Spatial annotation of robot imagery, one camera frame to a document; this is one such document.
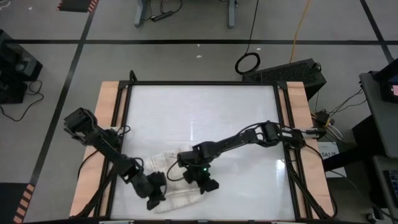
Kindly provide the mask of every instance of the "yellow cable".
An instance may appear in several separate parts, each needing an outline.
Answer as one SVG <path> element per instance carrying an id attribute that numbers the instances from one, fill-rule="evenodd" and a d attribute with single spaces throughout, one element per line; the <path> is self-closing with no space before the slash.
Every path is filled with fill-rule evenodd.
<path id="1" fill-rule="evenodd" d="M 293 56 L 294 56 L 294 51 L 295 51 L 295 48 L 296 48 L 297 34 L 299 34 L 299 30 L 300 30 L 300 28 L 301 28 L 301 24 L 303 23 L 303 20 L 304 20 L 304 18 L 305 18 L 305 15 L 307 14 L 307 11 L 308 11 L 308 8 L 310 7 L 310 4 L 311 4 L 311 0 L 307 0 L 307 5 L 305 5 L 305 9 L 304 9 L 303 15 L 301 16 L 301 20 L 300 20 L 300 22 L 298 23 L 296 33 L 294 34 L 293 47 L 292 47 L 292 54 L 290 55 L 289 63 L 292 63 Z"/>

